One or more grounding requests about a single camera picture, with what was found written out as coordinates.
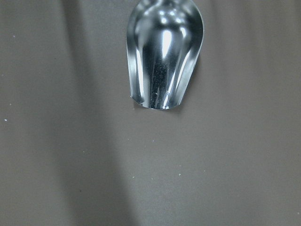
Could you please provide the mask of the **metal scoop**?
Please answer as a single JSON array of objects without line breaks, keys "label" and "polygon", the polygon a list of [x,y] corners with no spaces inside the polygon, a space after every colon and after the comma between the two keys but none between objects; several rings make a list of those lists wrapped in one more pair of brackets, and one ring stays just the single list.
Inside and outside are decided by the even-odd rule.
[{"label": "metal scoop", "polygon": [[191,0],[142,0],[127,25],[130,96],[142,107],[181,104],[203,43],[202,15]]}]

